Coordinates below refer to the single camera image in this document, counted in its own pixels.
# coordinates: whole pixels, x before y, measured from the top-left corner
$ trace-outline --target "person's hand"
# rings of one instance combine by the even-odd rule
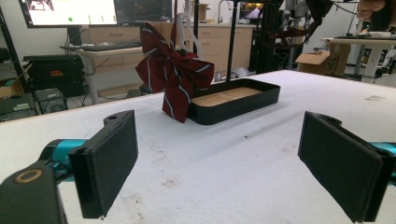
[[[390,25],[396,25],[396,0],[391,0],[392,16]],[[358,3],[358,19],[360,21],[369,21],[373,12],[378,11],[385,5],[385,0],[360,0]]]

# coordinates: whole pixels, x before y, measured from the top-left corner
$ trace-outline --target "red bow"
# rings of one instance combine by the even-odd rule
[[[153,92],[164,90],[163,111],[184,123],[194,87],[206,89],[210,86],[214,64],[198,60],[195,53],[182,56],[175,51],[176,23],[170,46],[149,23],[144,25],[141,39],[143,52],[148,57],[136,67],[137,74]]]

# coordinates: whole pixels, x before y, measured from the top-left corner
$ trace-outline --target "drawer handle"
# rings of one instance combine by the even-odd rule
[[[123,35],[123,33],[113,33],[113,32],[111,32],[110,34],[111,34],[111,35],[116,35],[116,36]]]

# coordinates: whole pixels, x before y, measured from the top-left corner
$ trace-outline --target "black tray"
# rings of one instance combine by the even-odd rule
[[[191,102],[187,117],[199,124],[211,125],[267,105],[275,104],[279,98],[279,86],[247,78],[213,84],[204,91],[196,90],[193,98],[241,87],[250,88],[260,92],[214,106],[197,105]]]

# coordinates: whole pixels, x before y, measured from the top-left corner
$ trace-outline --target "white table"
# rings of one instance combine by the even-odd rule
[[[142,48],[131,48],[131,49],[114,49],[106,51],[84,51],[78,52],[81,57],[82,63],[84,64],[85,79],[90,89],[90,96],[92,98],[92,103],[97,105],[99,103],[98,90],[94,85],[92,77],[95,75],[96,68],[93,67],[93,60],[96,58],[111,58],[111,57],[122,57],[131,54],[143,54]]]
[[[139,157],[117,200],[104,221],[83,219],[75,184],[63,182],[69,223],[351,223],[297,156],[304,112],[396,141],[396,90],[291,71],[251,78],[280,85],[279,102],[211,126],[167,117],[162,93],[0,123],[0,181],[51,140],[90,138],[104,117],[133,109]],[[377,223],[396,222],[395,203],[388,187]]]
[[[377,40],[377,39],[343,39],[343,38],[324,38],[323,40],[331,44],[357,44],[364,45],[367,49],[371,49],[369,60],[364,69],[362,82],[375,83],[375,71],[379,63],[383,49],[390,49],[396,45],[396,40]]]

